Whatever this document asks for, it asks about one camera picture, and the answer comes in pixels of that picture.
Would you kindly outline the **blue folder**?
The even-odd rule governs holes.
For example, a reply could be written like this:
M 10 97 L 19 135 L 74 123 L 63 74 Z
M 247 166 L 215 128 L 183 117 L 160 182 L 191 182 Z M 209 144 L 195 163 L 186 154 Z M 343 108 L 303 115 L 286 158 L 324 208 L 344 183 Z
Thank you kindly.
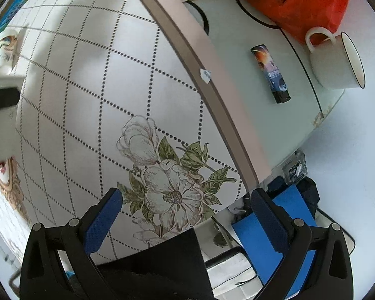
M 252 213 L 233 224 L 263 283 L 255 299 L 288 299 L 304 286 L 315 252 L 309 250 L 314 218 L 295 185 L 276 198 L 262 188 L 250 195 Z

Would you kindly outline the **white ceramic mug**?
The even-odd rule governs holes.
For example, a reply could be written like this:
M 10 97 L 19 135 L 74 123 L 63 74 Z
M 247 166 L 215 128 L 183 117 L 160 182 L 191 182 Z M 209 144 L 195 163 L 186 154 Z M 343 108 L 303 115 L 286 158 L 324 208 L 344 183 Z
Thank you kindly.
M 313 73 L 323 88 L 346 90 L 366 87 L 361 56 L 346 32 L 335 36 L 324 27 L 313 27 L 307 31 L 305 43 L 310 52 Z

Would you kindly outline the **white paper cup upright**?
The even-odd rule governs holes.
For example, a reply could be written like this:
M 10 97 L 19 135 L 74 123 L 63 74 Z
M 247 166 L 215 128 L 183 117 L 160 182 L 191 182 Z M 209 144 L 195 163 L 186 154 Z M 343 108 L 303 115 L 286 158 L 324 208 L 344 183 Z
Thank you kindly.
M 9 75 L 13 70 L 18 32 L 5 29 L 0 33 L 0 75 Z

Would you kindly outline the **dark printed lighter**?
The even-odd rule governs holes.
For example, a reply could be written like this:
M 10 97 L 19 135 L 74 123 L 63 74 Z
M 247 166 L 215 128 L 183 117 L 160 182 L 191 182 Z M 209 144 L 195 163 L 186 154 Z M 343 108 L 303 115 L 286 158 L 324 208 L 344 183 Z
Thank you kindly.
M 291 97 L 285 80 L 276 66 L 268 48 L 265 45 L 257 45 L 250 49 L 261 69 L 269 88 L 277 104 L 288 102 Z

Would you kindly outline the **floral diamond pattern tablecloth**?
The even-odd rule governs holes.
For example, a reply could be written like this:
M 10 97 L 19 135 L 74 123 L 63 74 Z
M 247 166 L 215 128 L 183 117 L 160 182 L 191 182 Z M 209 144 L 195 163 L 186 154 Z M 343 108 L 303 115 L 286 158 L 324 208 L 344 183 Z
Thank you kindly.
M 17 104 L 0 113 L 0 235 L 122 208 L 97 264 L 158 247 L 271 172 L 236 83 L 180 0 L 27 0 L 0 34 Z

